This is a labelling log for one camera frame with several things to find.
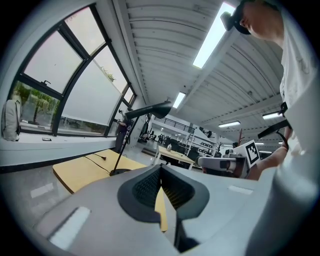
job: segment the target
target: ceiling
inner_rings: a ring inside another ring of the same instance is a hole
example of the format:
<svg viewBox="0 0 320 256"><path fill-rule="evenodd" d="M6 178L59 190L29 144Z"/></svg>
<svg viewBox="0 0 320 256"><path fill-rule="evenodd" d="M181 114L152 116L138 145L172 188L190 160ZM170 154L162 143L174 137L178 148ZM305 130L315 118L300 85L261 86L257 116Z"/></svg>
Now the ceiling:
<svg viewBox="0 0 320 256"><path fill-rule="evenodd" d="M221 0L113 1L123 37L147 104L179 92L187 94L171 115L238 141L258 140L257 134L282 117L264 120L282 103L282 49L238 31L225 33L202 69L193 61L218 13ZM237 6L240 1L228 3ZM241 125L219 128L221 123ZM274 151L281 138L260 140L261 150Z"/></svg>

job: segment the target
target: window frame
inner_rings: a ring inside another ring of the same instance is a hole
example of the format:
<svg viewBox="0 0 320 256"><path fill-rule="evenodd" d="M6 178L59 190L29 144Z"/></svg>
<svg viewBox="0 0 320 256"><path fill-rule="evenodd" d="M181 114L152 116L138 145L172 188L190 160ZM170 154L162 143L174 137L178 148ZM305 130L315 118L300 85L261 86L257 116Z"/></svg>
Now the window frame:
<svg viewBox="0 0 320 256"><path fill-rule="evenodd" d="M105 43L98 48L92 55L90 55L84 48L84 46L80 43L80 41L77 39L77 37L74 35L74 33L72 32L72 30L69 28L69 26L67 25L67 23L65 22L65 19L67 19L68 17L72 16L73 14L76 14L77 12L85 9L85 8L89 8L93 18L95 19L95 22L105 40ZM25 74L24 71L27 67L27 65L29 64L30 60L32 59L32 57L34 56L34 54L38 51L38 49L42 46L42 44L54 33L54 32L58 32L63 39L69 44L69 46L78 54L78 56L82 59L81 63L79 64L79 66L75 69L75 71L73 72L72 76L70 77L69 81L67 82L64 90L62 93L59 93L57 91L55 91L54 89L46 86L46 84L44 82L41 81L37 81L36 79L30 77L29 75ZM121 97L117 103L117 105L115 106L115 111L112 114L111 118L110 118L110 122L108 124L108 126L105 128L105 131L103 134L81 134L81 133L62 133L62 132L58 132L58 128L59 128L59 123L60 123L60 119L62 117L62 113L64 110L64 107L66 105L66 102L68 100L68 97L71 93L71 91L73 90L75 84L77 83L79 77L81 76L81 74L85 71L85 69L87 68L87 66L91 63L91 61L105 48L105 47L109 47L112 56L114 57L114 60L116 62L116 64L118 65L123 77L125 78L127 84L124 87L123 91L121 92ZM52 136L68 136L68 137L108 137L109 134L109 130L111 128L111 125L114 121L114 118L116 116L116 113L119 109L119 106L121 104L121 102L124 102L128 107L131 107L133 102L135 101L137 95L127 77L127 74L123 68L123 66L120 63L120 60L115 52L115 49L113 48L112 45L112 40L108 37L107 31L104 28L104 25L102 23L102 20L98 14L97 8L96 8L96 4L91 4L88 6L85 6L71 14L69 14L67 17L65 17L63 20L61 20L59 23L57 23L56 25L54 25L51 29L49 29L41 38L40 40L38 40L35 45L31 48L31 50L29 51L29 53L27 54L27 56L24 58L23 62L21 63L17 74L15 75L12 84L11 84L11 88L8 94L8 99L11 97L15 85L17 83L17 81L20 81L50 97L53 97L57 100L59 100L59 106L57 108L57 111L55 113L55 116L53 117L53 124L52 124L52 130L51 131L43 131L43 130L29 130L29 129L25 129L22 128L21 131L23 133L29 133L29 134L44 134L44 135L52 135ZM128 91L128 88L130 88L133 92L133 96L131 97L130 102L127 102L124 99L125 94Z"/></svg>

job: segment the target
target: windowsill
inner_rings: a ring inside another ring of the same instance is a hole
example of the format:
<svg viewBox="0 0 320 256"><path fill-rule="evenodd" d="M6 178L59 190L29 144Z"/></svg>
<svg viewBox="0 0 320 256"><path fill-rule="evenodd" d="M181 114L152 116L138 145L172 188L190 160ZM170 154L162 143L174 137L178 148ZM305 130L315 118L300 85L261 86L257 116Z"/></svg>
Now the windowsill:
<svg viewBox="0 0 320 256"><path fill-rule="evenodd" d="M52 136L46 134L33 134L21 132L18 141L7 141L1 138L0 150L26 150L28 145L38 145L38 149L50 148L68 148L72 144L78 143L103 143L114 141L115 137L75 137L75 136Z"/></svg>
<svg viewBox="0 0 320 256"><path fill-rule="evenodd" d="M19 141L0 137L0 166L17 166L76 157L115 146L116 137L69 137L20 133Z"/></svg>

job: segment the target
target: corrugated ceiling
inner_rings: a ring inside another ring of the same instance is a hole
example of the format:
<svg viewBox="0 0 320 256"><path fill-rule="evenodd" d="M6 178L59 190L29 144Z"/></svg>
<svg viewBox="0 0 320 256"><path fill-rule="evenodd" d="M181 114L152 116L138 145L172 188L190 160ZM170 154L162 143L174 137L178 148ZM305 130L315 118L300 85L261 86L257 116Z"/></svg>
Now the corrugated ceiling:
<svg viewBox="0 0 320 256"><path fill-rule="evenodd" d="M150 104L189 93L203 70L193 61L221 6L221 0L127 0L126 11L146 96ZM237 5L239 1L229 1ZM245 140L281 119L263 120L278 110L283 76L282 49L272 42L241 35L178 112L173 115L228 139ZM238 120L240 126L220 129ZM278 135L265 138L274 150Z"/></svg>

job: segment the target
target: white shirt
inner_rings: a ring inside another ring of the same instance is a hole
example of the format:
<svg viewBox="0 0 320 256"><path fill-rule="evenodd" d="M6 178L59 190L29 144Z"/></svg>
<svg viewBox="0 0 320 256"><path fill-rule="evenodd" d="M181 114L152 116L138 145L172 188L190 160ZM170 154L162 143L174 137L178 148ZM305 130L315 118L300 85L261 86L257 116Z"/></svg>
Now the white shirt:
<svg viewBox="0 0 320 256"><path fill-rule="evenodd" d="M288 109L311 84L319 83L319 62L308 39L292 16L286 11L281 12L284 25L283 78L280 84L282 100ZM295 132L288 139L289 151L285 161L301 153L301 147Z"/></svg>

